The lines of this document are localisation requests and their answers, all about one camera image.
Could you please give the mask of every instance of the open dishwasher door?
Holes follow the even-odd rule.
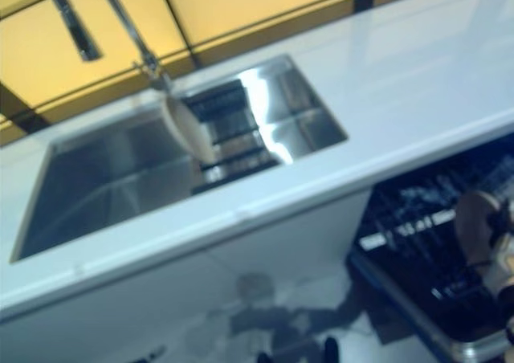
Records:
[[[512,201],[513,133],[375,186],[351,255],[442,361],[487,361],[509,346],[483,284],[490,260],[470,263],[459,242],[456,211],[473,190]]]

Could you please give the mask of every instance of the glossy surface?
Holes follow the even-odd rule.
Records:
[[[294,160],[345,139],[286,57],[183,96],[214,164],[173,140],[162,109],[56,142],[17,258]]]

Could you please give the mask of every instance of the faucet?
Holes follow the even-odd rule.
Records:
[[[80,19],[79,15],[75,12],[70,1],[53,0],[53,2],[57,6],[66,27],[70,31],[71,37],[79,50],[82,60],[91,61],[101,58],[102,54],[100,49],[89,34],[88,29]],[[120,0],[108,0],[108,2],[141,53],[143,65],[142,67],[137,67],[149,77],[150,84],[153,88],[164,90],[169,94],[172,83],[169,74],[159,64],[159,60],[155,54],[146,46],[145,41],[141,37],[139,31],[134,25],[134,22],[121,4]]]
[[[82,59],[90,61],[100,58],[99,48],[80,20],[79,15],[73,9],[70,1],[53,0],[53,2],[61,13]],[[146,46],[120,0],[108,0],[108,2],[139,49],[143,65],[139,66],[135,63],[137,68],[149,77],[152,88],[165,93],[162,117],[169,133],[186,152],[191,153],[198,160],[207,164],[215,163],[217,157],[212,147],[212,137],[208,127],[198,120],[186,104],[173,96],[173,81],[159,64],[155,54]]]

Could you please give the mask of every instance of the kitchen sink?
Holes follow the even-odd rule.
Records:
[[[287,56],[179,94],[217,161],[174,142],[160,108],[52,143],[13,260],[347,139]]]

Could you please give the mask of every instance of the white floor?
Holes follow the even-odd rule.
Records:
[[[319,319],[330,322],[334,318],[331,313],[336,315],[350,286],[348,275],[338,267],[331,275],[284,287],[273,292],[272,297],[267,295],[248,305],[239,303],[216,313],[196,316],[184,324],[176,324],[160,341],[153,341],[154,350],[165,348],[155,362],[252,363],[264,351],[274,355],[277,362],[313,363],[319,360],[309,352],[320,350],[327,336],[339,340],[341,362],[400,363],[414,359],[416,363],[436,362],[415,336],[383,345],[365,312],[357,311],[351,324],[325,327],[323,321],[319,322]],[[238,317],[241,321],[235,326]],[[288,343],[273,349],[274,339],[283,341],[288,337]]]

